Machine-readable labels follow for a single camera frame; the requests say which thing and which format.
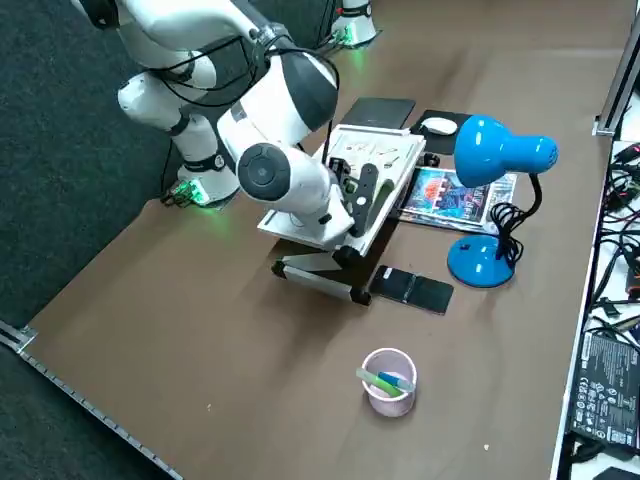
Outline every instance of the green marker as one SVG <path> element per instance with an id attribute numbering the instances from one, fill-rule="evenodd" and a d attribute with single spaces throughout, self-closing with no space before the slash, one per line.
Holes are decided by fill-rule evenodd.
<path id="1" fill-rule="evenodd" d="M 380 377 L 378 377 L 377 375 L 374 375 L 371 372 L 366 371 L 364 368 L 358 368 L 356 370 L 356 376 L 359 379 L 367 383 L 370 383 L 374 387 L 378 387 L 380 390 L 382 390 L 384 393 L 386 393 L 392 398 L 399 397 L 403 393 L 401 390 L 397 389 L 396 387 L 391 385 L 389 382 L 385 382 Z"/>

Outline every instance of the blue desk lamp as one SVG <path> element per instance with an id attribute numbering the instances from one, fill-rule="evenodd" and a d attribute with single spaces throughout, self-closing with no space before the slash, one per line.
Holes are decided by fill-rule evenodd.
<path id="1" fill-rule="evenodd" d="M 531 179 L 535 200 L 529 210 L 495 205 L 490 215 L 498 234 L 461 238 L 449 251 L 447 263 L 454 277 L 472 287 L 497 287 L 513 276 L 522 257 L 522 243 L 511 233 L 540 208 L 538 174 L 556 163 L 558 147 L 549 137 L 513 135 L 494 118 L 473 115 L 460 128 L 453 155 L 465 187 L 487 185 L 508 172 L 528 173 Z"/>

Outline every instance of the blue marker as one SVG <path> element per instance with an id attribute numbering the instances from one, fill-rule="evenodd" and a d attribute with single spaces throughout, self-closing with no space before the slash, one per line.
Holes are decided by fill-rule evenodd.
<path id="1" fill-rule="evenodd" d="M 416 389 L 416 386 L 413 383 L 407 382 L 403 378 L 398 378 L 386 372 L 379 372 L 378 377 L 380 377 L 385 382 L 390 383 L 394 387 L 401 388 L 406 392 L 413 392 Z"/>

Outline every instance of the lamp base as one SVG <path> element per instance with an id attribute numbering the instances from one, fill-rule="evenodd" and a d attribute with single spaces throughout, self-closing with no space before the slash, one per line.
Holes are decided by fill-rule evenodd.
<path id="1" fill-rule="evenodd" d="M 503 256 L 496 259 L 498 239 L 490 235 L 464 237 L 449 250 L 447 264 L 451 274 L 462 283 L 477 288 L 492 288 L 509 281 L 515 271 Z"/>

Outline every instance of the colorful book cover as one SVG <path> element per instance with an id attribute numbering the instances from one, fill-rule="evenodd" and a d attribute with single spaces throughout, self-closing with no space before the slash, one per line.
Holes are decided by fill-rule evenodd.
<path id="1" fill-rule="evenodd" d="M 410 191 L 399 204 L 398 218 L 421 225 L 484 232 L 491 208 L 513 199 L 515 182 L 516 175 L 508 174 L 490 185 L 467 188 L 453 170 L 420 167 L 408 186 Z"/>

